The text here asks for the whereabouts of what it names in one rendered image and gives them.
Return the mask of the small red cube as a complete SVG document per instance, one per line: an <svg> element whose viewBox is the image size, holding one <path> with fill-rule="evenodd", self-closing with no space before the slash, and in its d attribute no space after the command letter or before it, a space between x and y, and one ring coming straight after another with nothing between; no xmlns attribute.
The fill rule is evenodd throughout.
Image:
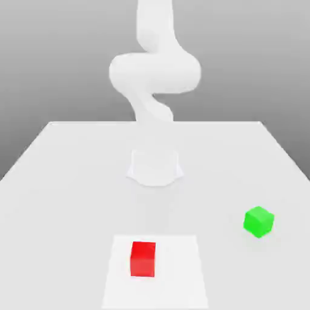
<svg viewBox="0 0 310 310"><path fill-rule="evenodd" d="M130 255L130 274L132 277L154 277L155 242L134 241Z"/></svg>

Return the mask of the small green cube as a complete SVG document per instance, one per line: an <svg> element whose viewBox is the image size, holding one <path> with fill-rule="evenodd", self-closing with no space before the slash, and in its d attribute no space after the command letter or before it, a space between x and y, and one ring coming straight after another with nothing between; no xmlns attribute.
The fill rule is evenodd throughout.
<svg viewBox="0 0 310 310"><path fill-rule="evenodd" d="M273 224L274 214L256 206L245 213L243 227L256 238L261 238L271 232Z"/></svg>

